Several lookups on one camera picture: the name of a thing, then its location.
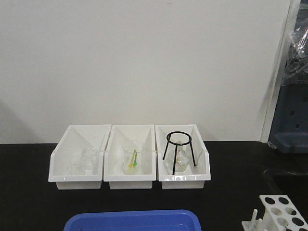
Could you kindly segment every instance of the white wall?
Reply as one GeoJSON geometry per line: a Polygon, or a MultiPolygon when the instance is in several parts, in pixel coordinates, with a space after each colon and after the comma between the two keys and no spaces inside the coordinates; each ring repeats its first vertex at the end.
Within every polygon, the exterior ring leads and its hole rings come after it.
{"type": "Polygon", "coordinates": [[[290,0],[0,3],[0,143],[69,124],[260,140],[290,0]]]}

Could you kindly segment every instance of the white test tube rack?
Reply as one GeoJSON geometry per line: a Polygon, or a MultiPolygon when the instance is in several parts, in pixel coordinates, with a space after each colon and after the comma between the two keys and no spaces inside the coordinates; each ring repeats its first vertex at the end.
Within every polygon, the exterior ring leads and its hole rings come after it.
{"type": "Polygon", "coordinates": [[[287,195],[261,195],[263,219],[254,209],[251,221],[242,221],[244,231],[308,231],[308,225],[287,195]]]}

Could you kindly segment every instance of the plastic bin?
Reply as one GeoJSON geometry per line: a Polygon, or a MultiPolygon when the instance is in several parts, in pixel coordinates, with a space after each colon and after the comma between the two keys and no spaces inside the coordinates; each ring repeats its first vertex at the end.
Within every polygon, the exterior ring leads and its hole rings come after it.
{"type": "Polygon", "coordinates": [[[112,125],[105,152],[104,181],[110,189],[151,189],[156,180],[156,151],[154,125],[112,125]],[[127,141],[145,144],[141,174],[128,175],[124,171],[123,144],[127,141]]]}
{"type": "Polygon", "coordinates": [[[109,137],[111,125],[70,125],[51,154],[49,182],[56,182],[63,189],[99,189],[103,179],[103,152],[109,137]],[[81,161],[81,155],[93,153],[93,168],[81,161]]]}
{"type": "Polygon", "coordinates": [[[205,180],[211,180],[209,154],[202,141],[199,130],[192,125],[155,125],[157,142],[158,180],[162,182],[162,189],[200,189],[204,187],[205,180]],[[182,131],[192,138],[193,153],[196,166],[191,161],[184,172],[175,172],[163,160],[167,144],[167,134],[173,131],[182,131]]]}
{"type": "Polygon", "coordinates": [[[198,217],[187,210],[84,213],[73,216],[64,231],[201,231],[198,217]]]}
{"type": "Polygon", "coordinates": [[[269,145],[283,153],[308,153],[308,85],[282,86],[269,145]]]}

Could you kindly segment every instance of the blue container rim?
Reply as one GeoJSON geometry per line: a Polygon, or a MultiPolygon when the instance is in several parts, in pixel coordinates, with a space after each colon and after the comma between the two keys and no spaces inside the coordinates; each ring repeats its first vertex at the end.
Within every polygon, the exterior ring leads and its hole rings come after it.
{"type": "Polygon", "coordinates": [[[81,213],[71,217],[65,224],[64,231],[71,231],[72,224],[81,218],[114,218],[114,217],[135,217],[135,216],[160,216],[160,215],[188,215],[193,222],[194,230],[201,231],[201,226],[198,217],[193,212],[186,209],[174,210],[146,210],[146,211],[124,211],[124,212],[102,212],[102,213],[81,213]]]}

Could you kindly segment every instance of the black countertop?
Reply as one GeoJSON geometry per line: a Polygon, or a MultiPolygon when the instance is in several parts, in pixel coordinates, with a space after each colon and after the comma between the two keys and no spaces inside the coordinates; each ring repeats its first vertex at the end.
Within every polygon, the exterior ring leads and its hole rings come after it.
{"type": "Polygon", "coordinates": [[[190,210],[203,231],[240,231],[254,208],[263,216],[259,195],[275,194],[265,170],[308,171],[308,154],[282,154],[259,142],[205,145],[212,180],[203,189],[162,190],[156,181],[150,190],[110,190],[103,182],[100,190],[68,191],[48,182],[56,144],[0,145],[0,231],[61,231],[78,213],[159,209],[190,210]]]}

